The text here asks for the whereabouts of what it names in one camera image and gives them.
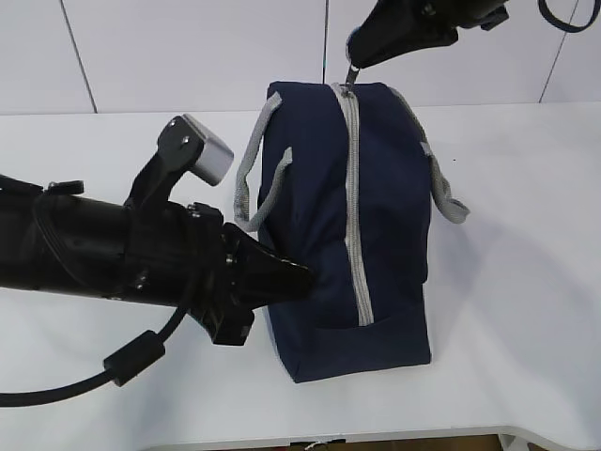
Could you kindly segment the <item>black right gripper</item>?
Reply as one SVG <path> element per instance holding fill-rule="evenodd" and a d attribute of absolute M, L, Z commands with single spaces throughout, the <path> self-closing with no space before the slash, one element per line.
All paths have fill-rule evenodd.
<path fill-rule="evenodd" d="M 358 70 L 458 41 L 458 28 L 490 31 L 509 19 L 505 1 L 378 1 L 347 39 L 347 60 Z"/>

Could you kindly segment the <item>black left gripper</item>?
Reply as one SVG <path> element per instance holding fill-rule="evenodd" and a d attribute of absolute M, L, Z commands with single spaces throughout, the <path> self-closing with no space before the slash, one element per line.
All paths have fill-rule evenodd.
<path fill-rule="evenodd" d="M 124 300 L 181 308 L 216 345 L 242 346 L 254 309 L 306 297 L 310 269 L 275 253 L 205 204 L 128 210 Z"/>

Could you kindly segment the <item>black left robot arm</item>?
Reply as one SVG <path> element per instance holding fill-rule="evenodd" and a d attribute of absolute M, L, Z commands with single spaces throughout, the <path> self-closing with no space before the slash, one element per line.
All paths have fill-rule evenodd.
<path fill-rule="evenodd" d="M 127 303 L 188 305 L 217 345 L 244 344 L 257 308 L 306 297 L 312 272 L 202 203 L 86 198 L 81 181 L 1 179 L 1 284 Z"/>

